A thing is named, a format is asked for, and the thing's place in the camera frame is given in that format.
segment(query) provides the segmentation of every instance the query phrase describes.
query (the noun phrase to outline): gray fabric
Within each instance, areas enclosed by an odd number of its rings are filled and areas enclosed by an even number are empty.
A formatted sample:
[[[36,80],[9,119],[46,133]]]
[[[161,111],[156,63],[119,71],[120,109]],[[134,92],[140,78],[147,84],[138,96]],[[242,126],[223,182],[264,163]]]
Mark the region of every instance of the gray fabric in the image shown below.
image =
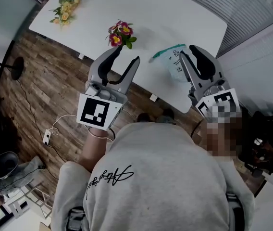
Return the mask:
[[[134,123],[92,174],[74,162],[62,166],[51,227],[66,230],[69,211],[83,206],[84,231],[228,231],[228,189],[242,201],[248,228],[253,194],[233,162],[217,162],[178,126]]]
[[[35,156],[30,162],[18,165],[8,178],[0,180],[0,196],[29,184],[40,171],[38,166],[42,165],[44,164],[38,156]]]

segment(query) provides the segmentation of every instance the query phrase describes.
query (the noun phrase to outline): person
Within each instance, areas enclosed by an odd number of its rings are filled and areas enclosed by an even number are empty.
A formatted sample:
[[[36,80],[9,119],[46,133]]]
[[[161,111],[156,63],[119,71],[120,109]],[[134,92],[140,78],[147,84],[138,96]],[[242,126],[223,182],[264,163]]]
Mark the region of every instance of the person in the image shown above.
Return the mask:
[[[171,110],[158,121],[139,115],[108,148],[108,133],[89,129],[78,161],[60,169],[53,231],[228,231],[227,192],[239,199],[249,228],[254,197],[233,161],[195,145]]]

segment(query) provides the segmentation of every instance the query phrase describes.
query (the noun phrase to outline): wooden floor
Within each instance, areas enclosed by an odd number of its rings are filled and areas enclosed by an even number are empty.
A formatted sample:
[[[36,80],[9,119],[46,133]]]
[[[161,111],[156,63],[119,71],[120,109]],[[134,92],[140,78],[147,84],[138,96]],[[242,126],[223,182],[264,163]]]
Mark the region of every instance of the wooden floor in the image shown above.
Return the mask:
[[[22,138],[18,145],[20,160],[26,162],[38,155],[50,173],[58,178],[59,169],[64,162],[53,148],[42,143],[42,136],[60,116],[76,115],[79,94],[85,91],[92,60],[80,60],[75,51],[29,30],[15,43],[7,64],[13,64],[19,56],[25,61],[25,69],[19,79],[21,86],[11,79],[9,70],[5,69],[0,80],[0,98],[4,98],[0,109],[5,116],[14,118],[13,123]],[[170,107],[162,100],[155,103],[150,101],[150,95],[135,84],[131,86],[127,93],[129,102],[112,126],[115,133],[126,124],[136,121],[142,112],[149,113],[152,120],[155,120],[162,114],[163,108]],[[188,134],[191,134],[201,119],[194,109],[190,109],[187,114],[175,111],[176,123]],[[87,130],[71,116],[62,118],[55,127],[60,133],[51,137],[50,145],[65,160],[76,160],[85,142]],[[193,139],[198,143],[201,137],[196,134]],[[236,166],[244,181],[255,192],[261,181],[255,181],[238,160]],[[57,180],[50,173],[44,170],[40,179],[44,181],[44,187],[54,193]]]

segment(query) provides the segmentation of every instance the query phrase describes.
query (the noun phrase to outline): bouquet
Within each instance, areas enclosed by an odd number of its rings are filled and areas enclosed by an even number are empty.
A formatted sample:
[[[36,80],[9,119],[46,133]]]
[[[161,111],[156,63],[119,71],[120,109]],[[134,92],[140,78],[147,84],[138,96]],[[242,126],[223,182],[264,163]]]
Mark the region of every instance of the bouquet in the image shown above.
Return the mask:
[[[127,23],[119,20],[114,26],[109,28],[109,44],[112,47],[126,45],[129,49],[132,49],[132,43],[137,40],[136,37],[132,37],[133,29],[130,27],[132,23]]]
[[[78,6],[81,0],[59,0],[60,6],[55,10],[55,18],[50,20],[51,23],[63,25],[69,25],[74,19],[74,10]]]

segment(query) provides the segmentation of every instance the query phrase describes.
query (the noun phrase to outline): white table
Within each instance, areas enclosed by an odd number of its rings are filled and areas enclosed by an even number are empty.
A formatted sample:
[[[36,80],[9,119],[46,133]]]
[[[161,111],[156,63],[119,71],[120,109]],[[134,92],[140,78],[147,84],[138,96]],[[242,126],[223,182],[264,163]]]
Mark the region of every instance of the white table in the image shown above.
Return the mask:
[[[108,28],[118,20],[133,23],[137,41],[133,49],[124,47],[112,70],[123,74],[132,59],[141,64],[133,82],[163,99],[182,113],[189,111],[189,83],[179,83],[158,59],[149,59],[158,51],[176,44],[195,44],[216,56],[227,24],[191,0],[82,0],[77,19],[60,29],[50,23],[58,0],[49,0],[30,29],[95,60],[110,48]]]

